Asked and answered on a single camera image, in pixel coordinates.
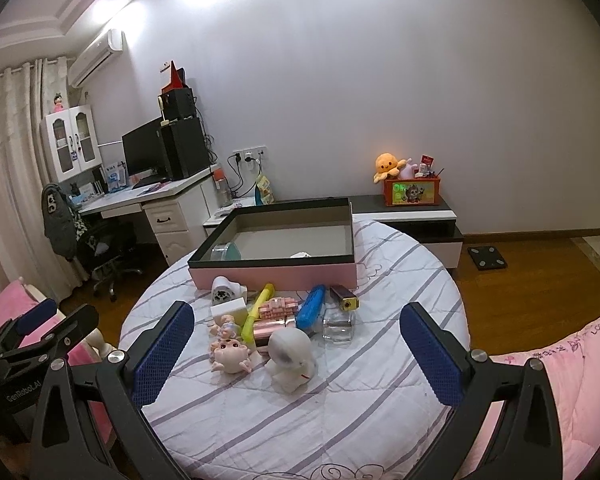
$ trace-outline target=white wall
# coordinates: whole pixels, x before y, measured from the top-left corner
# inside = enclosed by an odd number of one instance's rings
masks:
[[[464,232],[600,227],[600,30],[579,0],[136,0],[114,24],[128,52],[86,88],[100,142],[158,116],[174,59],[221,160],[266,145],[279,198],[380,193],[379,153],[424,152]]]

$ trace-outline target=toy storage box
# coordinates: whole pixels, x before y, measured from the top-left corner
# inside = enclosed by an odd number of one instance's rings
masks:
[[[213,247],[233,242],[242,256],[211,261]],[[305,252],[309,257],[291,258]],[[216,276],[260,290],[310,290],[318,284],[356,288],[353,227],[348,198],[283,202],[234,209],[189,259],[196,287]]]
[[[384,181],[387,205],[437,205],[440,203],[440,178]]]

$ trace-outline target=computer monitor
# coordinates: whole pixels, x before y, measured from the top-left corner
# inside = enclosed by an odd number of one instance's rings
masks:
[[[162,118],[158,117],[122,136],[126,172],[130,176],[146,170],[157,172],[157,176],[153,178],[142,179],[144,186],[166,180],[166,167],[160,146],[161,121]]]

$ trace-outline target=curtain rod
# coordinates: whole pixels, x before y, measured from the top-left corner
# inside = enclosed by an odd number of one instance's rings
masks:
[[[67,60],[67,61],[75,61],[75,57],[68,57],[66,60]],[[51,61],[47,61],[47,62],[46,62],[46,64],[48,64],[48,65],[55,65],[56,63],[58,63],[58,60],[57,60],[57,59],[53,59],[53,60],[51,60]],[[30,65],[29,65],[29,69],[31,69],[31,68],[33,68],[33,64],[30,64]],[[24,65],[23,65],[23,66],[19,66],[19,67],[17,67],[17,68],[14,68],[14,69],[12,69],[12,70],[11,70],[11,73],[13,74],[13,73],[19,72],[19,71],[20,71],[20,70],[22,70],[22,69],[24,69]],[[3,77],[3,76],[4,76],[4,72],[0,73],[0,78],[1,78],[1,77]]]

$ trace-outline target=orange plush toy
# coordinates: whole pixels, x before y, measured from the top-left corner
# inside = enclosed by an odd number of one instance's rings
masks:
[[[386,178],[395,178],[400,170],[407,165],[406,160],[398,160],[391,153],[383,153],[376,158],[376,174],[374,175],[374,184]]]

